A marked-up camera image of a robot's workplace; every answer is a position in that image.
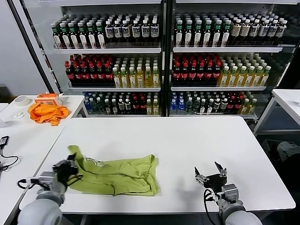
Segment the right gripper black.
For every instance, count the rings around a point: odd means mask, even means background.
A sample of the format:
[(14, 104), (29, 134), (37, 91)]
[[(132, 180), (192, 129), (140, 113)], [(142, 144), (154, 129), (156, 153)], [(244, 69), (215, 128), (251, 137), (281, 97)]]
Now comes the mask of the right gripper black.
[(199, 184), (203, 184), (205, 188), (211, 189), (221, 189), (227, 183), (227, 169), (223, 168), (221, 164), (215, 162), (215, 165), (219, 171), (219, 174), (213, 174), (209, 176), (204, 176), (200, 174), (198, 169), (195, 169), (195, 180)]

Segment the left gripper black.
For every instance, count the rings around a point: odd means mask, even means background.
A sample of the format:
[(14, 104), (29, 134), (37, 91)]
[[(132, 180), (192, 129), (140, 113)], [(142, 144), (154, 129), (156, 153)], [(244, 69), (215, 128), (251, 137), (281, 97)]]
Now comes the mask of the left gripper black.
[(67, 182), (70, 176), (78, 174), (78, 167), (75, 161), (76, 153), (68, 155), (67, 159), (52, 166), (53, 171), (57, 174), (59, 182)]

